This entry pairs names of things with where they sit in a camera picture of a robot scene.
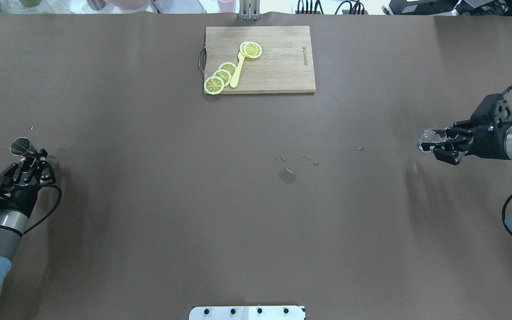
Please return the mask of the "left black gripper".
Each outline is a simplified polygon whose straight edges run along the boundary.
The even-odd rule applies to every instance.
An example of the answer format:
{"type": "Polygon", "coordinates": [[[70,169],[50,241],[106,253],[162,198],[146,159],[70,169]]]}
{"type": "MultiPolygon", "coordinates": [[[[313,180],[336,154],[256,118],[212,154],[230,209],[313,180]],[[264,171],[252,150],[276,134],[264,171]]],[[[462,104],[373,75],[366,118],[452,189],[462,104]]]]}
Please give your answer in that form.
{"type": "Polygon", "coordinates": [[[55,168],[58,159],[38,151],[18,151],[22,158],[0,173],[0,209],[12,209],[30,217],[37,202],[38,192],[44,187],[55,187],[55,168]]]}

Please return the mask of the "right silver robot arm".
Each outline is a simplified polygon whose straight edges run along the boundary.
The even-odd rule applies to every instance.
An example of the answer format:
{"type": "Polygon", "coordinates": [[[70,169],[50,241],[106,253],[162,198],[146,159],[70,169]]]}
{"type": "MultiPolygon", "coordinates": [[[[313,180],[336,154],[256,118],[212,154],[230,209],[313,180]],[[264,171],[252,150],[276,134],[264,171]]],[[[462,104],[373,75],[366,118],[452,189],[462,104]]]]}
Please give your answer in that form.
{"type": "Polygon", "coordinates": [[[464,251],[512,248],[512,126],[431,127],[418,149],[435,163],[417,170],[410,220],[423,238],[464,251]]]}

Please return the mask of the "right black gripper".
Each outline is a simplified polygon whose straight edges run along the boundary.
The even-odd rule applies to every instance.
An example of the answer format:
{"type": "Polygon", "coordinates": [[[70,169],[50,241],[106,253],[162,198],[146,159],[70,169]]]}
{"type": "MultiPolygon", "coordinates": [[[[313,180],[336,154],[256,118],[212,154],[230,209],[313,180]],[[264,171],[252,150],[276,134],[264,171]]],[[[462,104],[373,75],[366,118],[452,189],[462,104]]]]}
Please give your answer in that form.
{"type": "Polygon", "coordinates": [[[441,162],[459,165],[464,156],[473,155],[483,159],[512,160],[512,120],[496,124],[473,125],[471,121],[457,121],[445,129],[433,130],[439,139],[456,139],[459,145],[434,146],[434,157],[441,162]]]}

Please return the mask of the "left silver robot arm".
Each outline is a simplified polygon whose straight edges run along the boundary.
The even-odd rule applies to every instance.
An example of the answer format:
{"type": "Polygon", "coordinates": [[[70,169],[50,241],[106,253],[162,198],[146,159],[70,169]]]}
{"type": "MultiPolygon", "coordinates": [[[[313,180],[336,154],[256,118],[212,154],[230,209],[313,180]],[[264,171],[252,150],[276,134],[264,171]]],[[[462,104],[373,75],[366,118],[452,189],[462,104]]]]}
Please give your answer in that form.
{"type": "Polygon", "coordinates": [[[27,223],[37,203],[39,191],[45,187],[55,190],[56,178],[42,149],[36,156],[22,156],[0,173],[0,286],[12,268],[20,241],[30,231],[27,223]]]}

